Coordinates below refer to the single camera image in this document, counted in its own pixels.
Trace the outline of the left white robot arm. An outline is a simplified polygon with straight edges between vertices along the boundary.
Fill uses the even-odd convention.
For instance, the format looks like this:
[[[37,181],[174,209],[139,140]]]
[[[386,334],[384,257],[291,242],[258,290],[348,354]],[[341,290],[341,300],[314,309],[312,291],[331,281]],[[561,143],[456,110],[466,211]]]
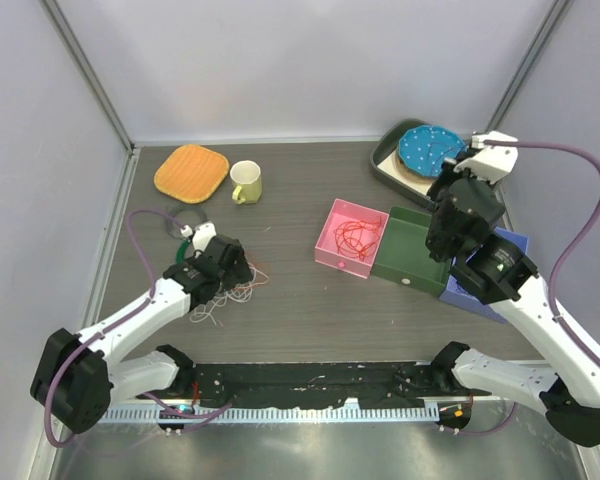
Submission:
[[[185,397],[195,381],[186,354],[171,345],[136,359],[128,354],[170,322],[252,278],[241,243],[216,234],[118,312],[79,333],[61,328],[51,334],[30,387],[44,408],[46,431],[58,420],[82,434],[110,406],[146,393]]]

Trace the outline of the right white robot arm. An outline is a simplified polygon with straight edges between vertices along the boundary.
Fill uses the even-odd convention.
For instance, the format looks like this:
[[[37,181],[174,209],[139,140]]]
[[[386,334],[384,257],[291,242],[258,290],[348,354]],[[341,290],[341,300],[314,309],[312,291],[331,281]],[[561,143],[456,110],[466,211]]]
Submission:
[[[444,171],[429,189],[432,221],[425,245],[437,262],[449,261],[462,289],[489,305],[519,331],[549,366],[532,369],[489,357],[459,342],[432,362],[431,380],[445,395],[461,388],[507,398],[545,416],[563,437],[600,445],[600,346],[570,315],[550,305],[537,266],[494,231],[504,212],[491,185],[469,173]]]

